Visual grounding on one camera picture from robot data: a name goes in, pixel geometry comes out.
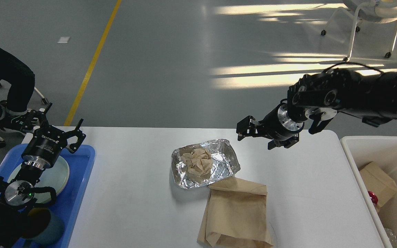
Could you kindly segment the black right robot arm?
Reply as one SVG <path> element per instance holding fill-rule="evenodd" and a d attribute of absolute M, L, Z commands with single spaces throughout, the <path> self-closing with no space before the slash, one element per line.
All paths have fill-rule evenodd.
<path fill-rule="evenodd" d="M 267 148 L 290 148 L 299 141 L 307 120 L 310 134 L 323 131 L 338 113 L 379 127 L 397 120 L 397 72 L 364 66 L 377 75 L 341 69 L 337 63 L 321 73 L 303 75 L 288 88 L 287 96 L 262 120 L 247 116 L 237 123 L 238 141 L 246 137 L 269 139 Z"/>

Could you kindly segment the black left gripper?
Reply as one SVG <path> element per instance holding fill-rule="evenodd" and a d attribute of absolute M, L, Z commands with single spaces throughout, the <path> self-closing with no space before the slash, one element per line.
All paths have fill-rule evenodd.
<path fill-rule="evenodd" d="M 22 153 L 23 162 L 41 170 L 52 168 L 63 148 L 71 154 L 76 153 L 86 138 L 81 130 L 84 119 L 80 119 L 70 131 L 52 127 L 46 117 L 52 105 L 48 103 L 43 111 L 30 110 L 21 116 L 21 133 L 33 133 L 33 138 Z"/>

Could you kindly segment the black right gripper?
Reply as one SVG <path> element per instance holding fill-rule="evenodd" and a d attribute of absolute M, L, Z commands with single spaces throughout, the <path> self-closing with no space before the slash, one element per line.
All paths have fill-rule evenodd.
<path fill-rule="evenodd" d="M 271 139 L 267 144 L 268 150 L 277 147 L 290 148 L 299 142 L 299 136 L 295 135 L 303 130 L 304 122 L 294 121 L 289 115 L 288 105 L 280 104 L 261 120 L 263 132 L 259 131 L 258 127 L 260 123 L 253 116 L 241 119 L 236 125 L 237 140 L 263 137 L 265 132 L 265 137 Z"/>

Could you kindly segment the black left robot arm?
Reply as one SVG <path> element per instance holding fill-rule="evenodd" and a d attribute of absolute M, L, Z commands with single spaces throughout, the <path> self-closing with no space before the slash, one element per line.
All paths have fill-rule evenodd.
<path fill-rule="evenodd" d="M 0 176 L 0 248 L 12 247 L 33 228 L 35 222 L 28 215 L 33 209 L 48 208 L 56 203 L 55 188 L 37 187 L 37 183 L 44 171 L 55 165 L 63 149 L 74 154 L 86 138 L 80 129 L 83 119 L 70 131 L 50 125 L 46 113 L 51 106 L 48 104 L 44 111 L 31 110 L 23 118 L 27 127 L 31 127 L 33 118 L 38 119 L 39 126 L 21 154 L 21 168 L 14 179 L 6 182 Z"/>

